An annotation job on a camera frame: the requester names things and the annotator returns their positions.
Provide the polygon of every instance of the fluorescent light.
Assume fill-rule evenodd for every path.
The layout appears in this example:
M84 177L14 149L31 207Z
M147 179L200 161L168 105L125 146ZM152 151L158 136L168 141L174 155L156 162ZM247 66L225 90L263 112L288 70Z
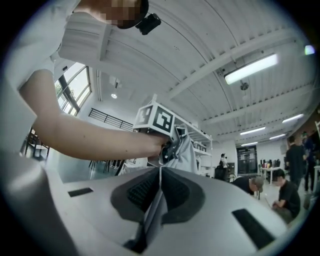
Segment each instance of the fluorescent light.
M278 63L278 57L276 54L265 57L263 59L257 60L251 64L245 65L237 69L236 71L227 74L224 79L228 85L233 84L236 81L239 81L242 78L248 77L258 71L264 70L271 66L274 66Z
M310 54L314 54L316 51L315 51L315 48L312 47L312 45L306 45L304 47L304 54L305 55L310 55Z
M288 119L283 120L282 123L286 123L286 122L289 122L289 121L292 121L292 120L296 120L296 119L302 118L303 116L304 116L304 114L298 114L298 115L295 115L293 117L290 117Z
M245 135L245 134L250 134L250 133L258 132L258 131L262 131L262 130L264 130L264 129L266 129L266 127L261 127L261 128L254 129L254 130L247 130L247 131L241 132L240 135Z
M278 136L271 137L269 140L277 139L277 138L280 138L280 137L283 137L283 136L286 136L286 134L280 134Z
M242 144L241 147L250 146L250 145L255 145L255 144L258 144L258 142L252 142L252 143Z

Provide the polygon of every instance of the white table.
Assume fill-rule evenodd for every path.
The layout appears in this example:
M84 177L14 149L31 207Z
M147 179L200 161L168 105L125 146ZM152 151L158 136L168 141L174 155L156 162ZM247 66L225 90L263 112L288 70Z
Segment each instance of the white table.
M261 168L262 171L265 171L264 180L267 178L267 172L270 172L270 184L272 184L272 174L274 171L281 169L280 167L273 167L273 168Z
M313 192L316 192L318 183L318 172L320 171L320 165L314 167L314 181L313 181Z

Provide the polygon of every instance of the ceiling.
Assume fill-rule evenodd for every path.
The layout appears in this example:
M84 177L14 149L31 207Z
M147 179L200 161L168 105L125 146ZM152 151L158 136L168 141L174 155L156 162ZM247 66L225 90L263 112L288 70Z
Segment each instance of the ceiling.
M158 101L212 135L236 144L289 134L320 99L319 69L287 15L256 0L151 0L162 24L149 35L120 30L84 13L71 16L60 56L99 70L101 100L117 94L137 107ZM224 75L272 53L279 63L228 85ZM299 121L282 120L304 113ZM266 126L261 132L241 131Z

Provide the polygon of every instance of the black metal railing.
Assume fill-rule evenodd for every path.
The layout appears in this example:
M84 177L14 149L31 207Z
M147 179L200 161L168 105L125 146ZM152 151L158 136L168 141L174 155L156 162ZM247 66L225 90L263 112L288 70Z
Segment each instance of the black metal railing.
M89 117L97 119L101 122L104 122L108 125L117 127L119 129L122 129L125 131L129 131L129 132L132 131L133 124L128 123L126 121L123 121L123 120L116 118L114 116L108 115L106 113L103 113L95 108L91 108Z

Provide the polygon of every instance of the black camera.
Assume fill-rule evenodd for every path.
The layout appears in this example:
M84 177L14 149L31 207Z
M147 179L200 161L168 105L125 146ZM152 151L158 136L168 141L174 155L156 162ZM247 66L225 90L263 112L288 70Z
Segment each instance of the black camera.
M149 34L152 30L161 24L161 19L155 13L150 14L148 17L144 18L135 27L140 30L142 35Z

